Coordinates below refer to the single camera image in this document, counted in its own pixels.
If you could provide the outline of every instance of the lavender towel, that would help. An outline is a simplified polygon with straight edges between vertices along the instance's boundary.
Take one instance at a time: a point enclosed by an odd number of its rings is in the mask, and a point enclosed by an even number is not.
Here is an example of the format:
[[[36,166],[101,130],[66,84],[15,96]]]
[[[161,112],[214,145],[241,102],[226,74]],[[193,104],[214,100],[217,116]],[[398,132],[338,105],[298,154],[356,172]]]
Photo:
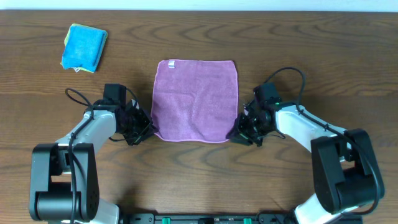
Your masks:
[[[237,115],[238,74],[232,61],[159,63],[151,110],[158,137],[225,142]]]

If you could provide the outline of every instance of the wooden tabletop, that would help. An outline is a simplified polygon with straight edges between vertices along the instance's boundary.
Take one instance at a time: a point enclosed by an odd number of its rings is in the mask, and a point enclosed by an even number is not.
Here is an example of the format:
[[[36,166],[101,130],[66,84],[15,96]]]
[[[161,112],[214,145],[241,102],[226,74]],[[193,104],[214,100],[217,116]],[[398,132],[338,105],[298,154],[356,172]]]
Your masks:
[[[95,73],[60,65],[74,22],[109,33]],[[63,137],[85,109],[66,87],[95,101],[105,83],[120,83],[150,110],[157,64],[168,58],[234,60],[239,105],[273,71],[302,69],[309,112],[372,139],[386,196],[364,220],[398,222],[398,14],[0,11],[0,223],[33,223],[32,150]],[[301,79],[285,72],[274,82],[289,100]],[[127,212],[289,210],[313,194],[311,155],[291,138],[269,137],[262,147],[108,141],[96,161],[101,197]]]

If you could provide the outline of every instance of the white tag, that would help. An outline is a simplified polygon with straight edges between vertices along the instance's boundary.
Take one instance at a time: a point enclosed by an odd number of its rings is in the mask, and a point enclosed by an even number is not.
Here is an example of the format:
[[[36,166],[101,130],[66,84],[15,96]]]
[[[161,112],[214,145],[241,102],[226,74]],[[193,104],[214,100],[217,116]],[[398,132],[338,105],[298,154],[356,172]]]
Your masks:
[[[175,61],[173,61],[173,60],[170,60],[170,61],[169,61],[169,68],[175,68],[175,67],[174,67],[174,62],[175,62]]]

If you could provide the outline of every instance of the wood grain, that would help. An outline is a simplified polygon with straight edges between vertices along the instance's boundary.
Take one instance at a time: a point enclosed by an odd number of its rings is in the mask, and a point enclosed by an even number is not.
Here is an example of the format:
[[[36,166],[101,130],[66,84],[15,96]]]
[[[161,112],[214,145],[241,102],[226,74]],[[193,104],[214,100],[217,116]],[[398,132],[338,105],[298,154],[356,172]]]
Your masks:
[[[94,74],[60,65],[73,22],[109,32]],[[32,149],[65,135],[84,110],[65,97],[66,87],[96,100],[105,83],[121,83],[149,110],[157,64],[168,58],[234,60],[240,105],[273,71],[301,68],[309,111],[371,136],[386,196],[366,223],[398,222],[398,14],[1,11],[0,223],[33,223]],[[301,82],[292,72],[274,81],[285,99]],[[310,154],[291,138],[262,147],[107,142],[96,160],[101,197],[129,212],[288,210],[313,193]]]

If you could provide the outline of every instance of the white background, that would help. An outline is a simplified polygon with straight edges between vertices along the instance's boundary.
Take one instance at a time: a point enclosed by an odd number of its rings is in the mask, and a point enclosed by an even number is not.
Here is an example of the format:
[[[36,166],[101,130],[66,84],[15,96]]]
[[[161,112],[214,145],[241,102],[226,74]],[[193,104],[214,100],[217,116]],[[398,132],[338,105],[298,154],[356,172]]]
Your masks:
[[[0,0],[0,9],[398,12],[398,0]]]

